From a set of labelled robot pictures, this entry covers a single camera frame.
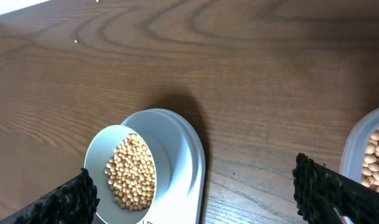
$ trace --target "plastic container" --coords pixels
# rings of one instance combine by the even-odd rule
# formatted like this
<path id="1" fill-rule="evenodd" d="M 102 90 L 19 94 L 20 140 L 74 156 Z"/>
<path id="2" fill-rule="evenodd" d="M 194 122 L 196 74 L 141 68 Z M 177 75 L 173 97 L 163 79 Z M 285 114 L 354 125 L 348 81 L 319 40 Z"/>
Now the plastic container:
<path id="1" fill-rule="evenodd" d="M 94 184 L 98 188 L 98 197 L 101 199 L 96 209 L 96 214 L 107 224 L 139 223 L 150 210 L 157 206 L 158 201 L 161 200 L 169 188 L 170 165 L 164 149 L 152 137 L 141 134 L 140 137 L 152 154 L 156 173 L 156 189 L 152 205 L 142 211 L 130 212 L 128 209 L 120 208 L 114 201 L 115 196 L 110 190 L 108 177 L 105 175 L 104 170 L 106 169 L 106 163 L 114 155 L 113 149 L 131 133 L 138 134 L 126 126 L 109 126 L 94 137 L 85 156 L 84 168 L 88 169 Z"/>
<path id="2" fill-rule="evenodd" d="M 351 130 L 345 143 L 340 174 L 356 182 L 361 181 L 362 163 L 370 136 L 379 128 L 379 108 L 364 116 Z M 348 224 L 351 220 L 345 217 Z"/>

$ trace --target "wooden table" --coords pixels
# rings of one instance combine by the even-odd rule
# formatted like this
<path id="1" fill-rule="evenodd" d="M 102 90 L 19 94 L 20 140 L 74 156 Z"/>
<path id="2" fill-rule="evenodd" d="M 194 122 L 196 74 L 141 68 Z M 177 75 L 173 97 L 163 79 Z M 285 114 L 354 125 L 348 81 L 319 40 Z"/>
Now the wooden table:
<path id="1" fill-rule="evenodd" d="M 303 223 L 296 155 L 338 172 L 379 107 L 379 1 L 51 0 L 0 16 L 0 220 L 77 175 L 99 130 L 154 107 L 202 139 L 204 223 Z"/>

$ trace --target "clear plastic container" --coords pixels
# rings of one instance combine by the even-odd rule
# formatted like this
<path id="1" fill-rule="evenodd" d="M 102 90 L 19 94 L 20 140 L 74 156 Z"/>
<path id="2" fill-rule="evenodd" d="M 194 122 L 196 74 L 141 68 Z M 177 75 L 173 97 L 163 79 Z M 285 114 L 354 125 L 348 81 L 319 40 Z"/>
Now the clear plastic container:
<path id="1" fill-rule="evenodd" d="M 340 174 L 356 182 L 361 181 L 363 158 L 370 136 L 379 128 L 379 108 L 364 116 L 351 130 L 345 143 Z M 351 220 L 345 217 L 348 224 Z"/>

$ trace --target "white bowl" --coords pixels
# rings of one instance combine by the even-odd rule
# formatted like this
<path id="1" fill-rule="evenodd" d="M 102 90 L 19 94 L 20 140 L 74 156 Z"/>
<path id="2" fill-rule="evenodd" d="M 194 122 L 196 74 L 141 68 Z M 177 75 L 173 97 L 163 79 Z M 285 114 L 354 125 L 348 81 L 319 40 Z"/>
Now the white bowl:
<path id="1" fill-rule="evenodd" d="M 98 189 L 100 203 L 96 208 L 96 214 L 107 224 L 137 224 L 152 210 L 157 202 L 162 198 L 169 187 L 170 166 L 166 153 L 161 145 L 151 136 L 142 134 L 140 137 L 150 150 L 154 161 L 156 173 L 156 189 L 150 208 L 142 211 L 130 212 L 122 209 L 115 202 L 114 195 L 108 184 L 108 176 L 104 173 L 106 163 L 113 157 L 114 149 L 128 134 L 136 133 L 129 127 L 122 125 L 112 125 L 100 131 L 92 140 L 85 156 L 84 168 L 90 173 L 94 184 Z"/>

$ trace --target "table surface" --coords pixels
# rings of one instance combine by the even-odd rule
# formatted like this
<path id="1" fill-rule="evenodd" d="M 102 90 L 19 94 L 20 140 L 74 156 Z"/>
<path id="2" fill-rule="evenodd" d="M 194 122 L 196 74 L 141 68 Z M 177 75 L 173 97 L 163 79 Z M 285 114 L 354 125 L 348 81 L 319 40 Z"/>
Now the table surface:
<path id="1" fill-rule="evenodd" d="M 155 107 L 203 142 L 204 223 L 304 223 L 296 155 L 338 172 L 379 107 L 379 0 L 51 0 L 0 16 L 0 220 L 76 176 L 99 130 Z"/>

